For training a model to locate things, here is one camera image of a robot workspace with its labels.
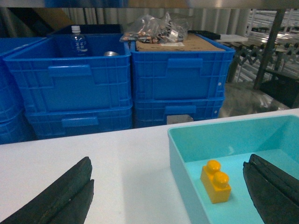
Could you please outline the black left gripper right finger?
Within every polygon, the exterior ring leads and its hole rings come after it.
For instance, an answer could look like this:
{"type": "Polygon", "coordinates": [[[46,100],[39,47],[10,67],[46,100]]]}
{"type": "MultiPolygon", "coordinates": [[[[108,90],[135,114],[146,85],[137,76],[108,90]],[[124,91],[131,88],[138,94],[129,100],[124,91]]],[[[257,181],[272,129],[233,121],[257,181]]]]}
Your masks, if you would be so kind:
{"type": "Polygon", "coordinates": [[[262,157],[252,154],[243,163],[243,177],[265,224],[299,222],[299,181],[262,157]]]}

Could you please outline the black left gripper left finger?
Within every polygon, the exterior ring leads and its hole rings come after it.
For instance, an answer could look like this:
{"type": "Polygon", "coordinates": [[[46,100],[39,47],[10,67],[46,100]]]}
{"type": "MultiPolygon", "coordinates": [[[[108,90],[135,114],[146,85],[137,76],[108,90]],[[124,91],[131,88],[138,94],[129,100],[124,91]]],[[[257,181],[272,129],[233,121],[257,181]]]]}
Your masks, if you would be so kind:
{"type": "Polygon", "coordinates": [[[88,156],[66,171],[2,224],[83,224],[94,195],[88,156]]]}

